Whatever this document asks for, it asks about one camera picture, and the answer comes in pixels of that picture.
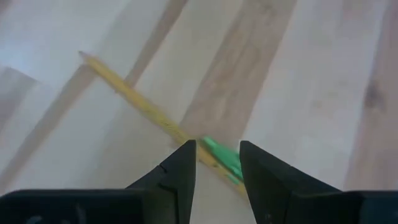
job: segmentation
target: black plastic part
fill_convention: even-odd
[[[240,160],[258,224],[398,223],[398,192],[341,192],[248,141]]]
[[[195,169],[191,140],[127,189],[9,193],[0,198],[0,223],[189,223]]]

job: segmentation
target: green object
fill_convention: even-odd
[[[205,136],[202,139],[205,148],[227,169],[229,169],[235,177],[243,180],[241,161],[239,153],[234,152],[228,147],[216,142],[214,139]]]

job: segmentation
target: yellow pencil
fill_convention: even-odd
[[[129,88],[125,82],[115,72],[110,70],[98,59],[84,52],[79,52],[85,62],[94,69],[114,90],[120,93],[130,104],[137,108],[147,119],[161,127],[177,143],[183,144],[189,139],[194,139],[183,132],[177,123],[166,117],[154,104],[145,99],[136,90]],[[197,158],[200,162],[208,166],[213,172],[218,174],[223,180],[232,186],[244,197],[247,198],[244,184],[237,179],[225,167],[220,165],[217,160],[200,145],[197,146]]]

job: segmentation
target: wooden floor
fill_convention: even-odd
[[[10,1],[0,193],[125,187],[178,147],[79,50],[192,136],[250,140],[339,189],[396,189],[397,13],[393,0]],[[201,164],[196,183],[192,223],[255,223]]]

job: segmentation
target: green clip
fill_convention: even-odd
[[[226,146],[216,142],[214,139],[205,136],[202,139],[203,145],[206,149],[228,170],[230,170],[235,177],[243,180],[241,161],[239,160],[239,153],[227,148]]]

